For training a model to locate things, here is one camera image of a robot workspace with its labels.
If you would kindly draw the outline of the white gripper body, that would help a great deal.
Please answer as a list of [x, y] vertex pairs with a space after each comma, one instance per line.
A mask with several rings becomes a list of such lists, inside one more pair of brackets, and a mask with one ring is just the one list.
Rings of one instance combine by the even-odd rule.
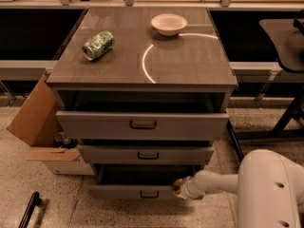
[[203, 197], [203, 192], [198, 189], [193, 177], [176, 180], [173, 184], [173, 192], [177, 198], [183, 200], [197, 200]]

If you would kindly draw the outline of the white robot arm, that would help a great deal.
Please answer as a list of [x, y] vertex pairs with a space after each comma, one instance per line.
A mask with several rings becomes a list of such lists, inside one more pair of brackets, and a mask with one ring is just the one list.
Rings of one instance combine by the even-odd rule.
[[266, 149], [248, 153], [236, 174], [200, 170], [174, 182], [174, 194], [196, 200], [224, 191], [237, 196], [237, 228], [301, 228], [304, 166]]

